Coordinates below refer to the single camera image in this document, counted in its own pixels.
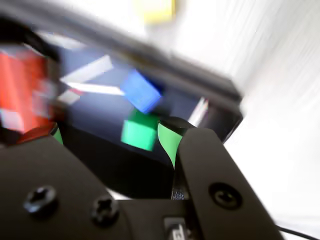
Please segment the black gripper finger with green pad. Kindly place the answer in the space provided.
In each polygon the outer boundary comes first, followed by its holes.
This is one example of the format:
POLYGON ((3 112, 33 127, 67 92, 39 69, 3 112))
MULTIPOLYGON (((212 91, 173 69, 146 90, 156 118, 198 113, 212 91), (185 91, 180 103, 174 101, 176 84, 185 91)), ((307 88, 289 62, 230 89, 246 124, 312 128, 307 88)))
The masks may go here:
POLYGON ((179 117, 161 119, 158 139, 165 151, 171 135, 180 137, 175 153, 175 185, 192 205, 196 235, 202 240, 280 240, 272 218, 217 134, 179 117))
POLYGON ((104 184, 52 136, 0 149, 3 240, 130 240, 104 184))

